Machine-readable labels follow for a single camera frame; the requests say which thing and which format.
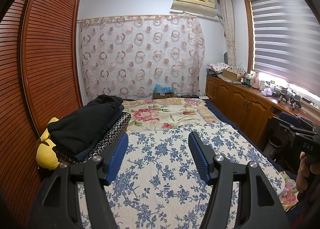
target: air conditioner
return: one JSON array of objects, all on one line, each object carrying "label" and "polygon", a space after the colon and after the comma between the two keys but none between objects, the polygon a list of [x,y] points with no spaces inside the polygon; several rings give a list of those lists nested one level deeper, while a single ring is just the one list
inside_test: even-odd
[{"label": "air conditioner", "polygon": [[215,17],[218,13],[214,9],[214,0],[173,0],[171,9],[210,17]]}]

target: trash can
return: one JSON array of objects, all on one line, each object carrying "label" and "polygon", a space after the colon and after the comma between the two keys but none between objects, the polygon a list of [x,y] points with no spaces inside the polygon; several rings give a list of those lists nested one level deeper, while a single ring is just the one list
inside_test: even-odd
[{"label": "trash can", "polygon": [[282,141],[275,136],[270,136],[266,147],[263,150],[263,155],[274,160],[282,147]]}]

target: beige curtain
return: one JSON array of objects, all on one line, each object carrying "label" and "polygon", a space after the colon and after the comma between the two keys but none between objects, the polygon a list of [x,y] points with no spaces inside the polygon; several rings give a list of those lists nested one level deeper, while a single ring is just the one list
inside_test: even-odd
[{"label": "beige curtain", "polygon": [[81,27],[86,93],[147,99],[156,83],[175,94],[199,93],[204,37],[194,16],[85,19]]},{"label": "beige curtain", "polygon": [[227,38],[228,65],[236,66],[235,19],[232,2],[231,0],[220,0],[220,5],[224,22],[224,32]]}]

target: wooden window frame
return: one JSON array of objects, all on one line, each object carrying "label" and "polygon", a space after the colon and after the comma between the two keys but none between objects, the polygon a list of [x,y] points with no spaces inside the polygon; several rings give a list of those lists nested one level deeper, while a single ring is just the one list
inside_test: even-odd
[{"label": "wooden window frame", "polygon": [[252,25],[252,14],[251,14],[251,6],[249,0],[244,0],[245,10],[247,12],[247,21],[248,21],[248,40],[249,40],[249,56],[248,56],[248,70],[250,71],[253,68],[253,25]]}]

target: screw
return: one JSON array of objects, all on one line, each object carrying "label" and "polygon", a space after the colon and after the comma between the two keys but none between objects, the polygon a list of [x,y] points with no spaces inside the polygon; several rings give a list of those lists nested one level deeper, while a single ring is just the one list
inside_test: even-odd
[{"label": "screw", "polygon": [[215,157],[215,160],[218,161],[218,162],[221,162],[224,160],[224,157],[222,155],[216,155]]},{"label": "screw", "polygon": [[256,162],[249,162],[249,165],[251,166],[251,167],[253,167],[253,168],[256,168],[256,167],[258,167],[258,164],[256,163]]},{"label": "screw", "polygon": [[68,163],[66,163],[66,162],[61,162],[59,164],[59,167],[62,168],[62,169],[66,168],[67,166],[68,166]]},{"label": "screw", "polygon": [[92,159],[94,162],[99,162],[99,161],[101,161],[102,157],[100,155],[95,155],[92,157]]}]

